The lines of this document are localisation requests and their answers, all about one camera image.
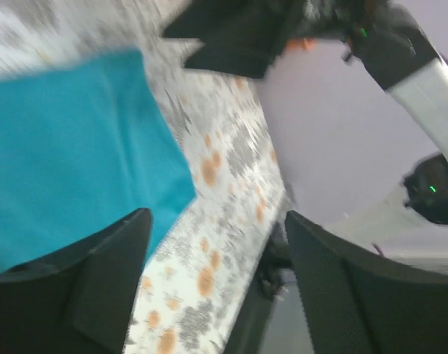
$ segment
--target teal cloth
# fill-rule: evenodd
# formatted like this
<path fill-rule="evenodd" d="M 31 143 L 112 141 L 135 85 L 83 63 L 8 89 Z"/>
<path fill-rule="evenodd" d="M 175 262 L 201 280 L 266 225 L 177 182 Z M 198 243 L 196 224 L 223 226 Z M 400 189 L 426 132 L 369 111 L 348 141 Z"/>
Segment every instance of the teal cloth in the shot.
<path fill-rule="evenodd" d="M 0 272 L 139 207 L 148 257 L 194 197 L 138 50 L 0 83 Z"/>

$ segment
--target wall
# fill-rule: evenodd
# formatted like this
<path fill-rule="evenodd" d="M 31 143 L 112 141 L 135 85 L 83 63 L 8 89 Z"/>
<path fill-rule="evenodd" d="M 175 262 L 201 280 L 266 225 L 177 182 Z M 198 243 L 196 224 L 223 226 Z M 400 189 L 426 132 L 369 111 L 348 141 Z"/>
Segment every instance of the wall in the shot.
<path fill-rule="evenodd" d="M 398 0 L 448 57 L 448 0 Z M 284 180 L 297 209 L 328 223 L 382 199 L 420 158 L 436 151 L 342 44 L 282 57 L 258 90 Z M 389 254 L 448 255 L 448 230 L 431 227 L 382 245 Z"/>

